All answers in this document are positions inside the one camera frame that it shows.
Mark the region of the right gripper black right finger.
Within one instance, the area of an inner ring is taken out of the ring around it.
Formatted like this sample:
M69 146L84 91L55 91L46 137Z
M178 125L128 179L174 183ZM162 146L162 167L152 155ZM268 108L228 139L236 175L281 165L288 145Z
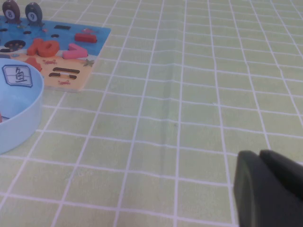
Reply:
M303 166L272 150L261 150L259 157L283 187L303 200Z

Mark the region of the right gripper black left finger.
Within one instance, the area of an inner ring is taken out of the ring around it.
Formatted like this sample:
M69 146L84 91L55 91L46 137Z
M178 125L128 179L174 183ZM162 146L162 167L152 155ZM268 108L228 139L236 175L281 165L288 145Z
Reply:
M283 187L259 154L239 152L233 190L241 227L303 225L303 201Z

